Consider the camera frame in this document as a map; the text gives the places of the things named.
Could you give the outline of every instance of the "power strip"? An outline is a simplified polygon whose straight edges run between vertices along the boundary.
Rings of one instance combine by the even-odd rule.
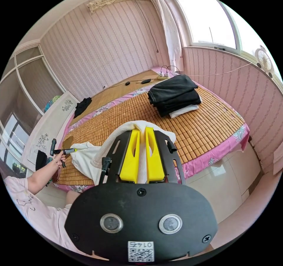
[[[169,79],[169,77],[166,77],[166,76],[158,76],[156,79],[157,79],[157,80],[166,80],[166,79]]]

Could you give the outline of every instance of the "printed number label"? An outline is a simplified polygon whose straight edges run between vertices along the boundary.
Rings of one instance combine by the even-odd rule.
[[[153,242],[128,242],[129,262],[154,262]]]

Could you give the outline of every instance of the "fan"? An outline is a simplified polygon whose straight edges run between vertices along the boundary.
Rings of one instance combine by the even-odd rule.
[[[266,53],[266,49],[260,45],[260,48],[256,49],[254,55],[258,62],[257,66],[261,68],[264,72],[266,72],[270,76],[270,78],[273,78],[272,74],[274,73],[274,68],[270,57]]]

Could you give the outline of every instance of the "person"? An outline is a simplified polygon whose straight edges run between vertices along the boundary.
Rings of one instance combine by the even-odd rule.
[[[62,247],[90,256],[75,247],[64,228],[72,203],[80,193],[69,191],[66,195],[65,208],[46,206],[36,197],[36,194],[45,187],[56,171],[61,168],[62,162],[65,162],[63,151],[31,176],[27,178],[8,176],[4,183],[14,204],[36,231]],[[103,259],[94,255],[94,253],[91,257]]]

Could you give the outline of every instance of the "ceiling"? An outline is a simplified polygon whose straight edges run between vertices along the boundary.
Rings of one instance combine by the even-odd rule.
[[[33,40],[40,40],[45,33],[63,16],[69,13],[71,10],[79,6],[88,0],[64,0],[51,10],[49,10],[44,16],[42,16],[26,35],[22,38],[14,52],[20,50],[24,44],[27,44]]]

